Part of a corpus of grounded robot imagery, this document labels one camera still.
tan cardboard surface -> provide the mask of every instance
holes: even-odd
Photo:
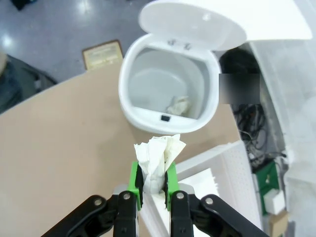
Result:
[[[154,134],[125,119],[119,69],[87,72],[0,116],[0,236],[41,236],[90,195],[109,198],[128,182],[133,144]],[[176,161],[238,139],[230,107],[220,105],[204,128],[181,136],[187,146]]]

black object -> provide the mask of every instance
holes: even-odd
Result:
[[[24,6],[28,3],[31,3],[30,0],[11,0],[13,5],[20,11],[24,8]]]
[[[230,74],[258,74],[260,67],[256,58],[246,50],[233,48],[220,58],[222,73]]]
[[[195,194],[174,192],[170,236],[193,237],[193,225],[211,237],[268,237],[216,195],[199,200]],[[93,195],[42,237],[99,237],[112,227],[114,237],[138,236],[137,196],[133,192],[113,194],[109,200]]]
[[[171,199],[171,237],[193,237],[194,224],[211,237],[268,237],[216,195],[199,200],[177,191]]]
[[[161,120],[162,120],[162,121],[169,122],[169,121],[170,121],[170,116],[161,115]]]

blurred patch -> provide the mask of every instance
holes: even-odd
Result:
[[[260,104],[260,74],[220,74],[220,104]]]

white tissue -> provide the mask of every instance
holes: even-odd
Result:
[[[180,134],[153,137],[148,143],[134,145],[138,163],[143,170],[144,192],[160,192],[166,170],[185,146],[186,144],[180,141]]]
[[[179,96],[174,98],[172,105],[167,108],[167,113],[181,116],[189,110],[190,103],[188,96]]]

floor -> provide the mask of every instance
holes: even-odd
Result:
[[[37,0],[18,11],[0,0],[0,47],[58,82],[82,74],[81,51],[118,39],[123,54],[145,32],[138,12],[150,0]]]

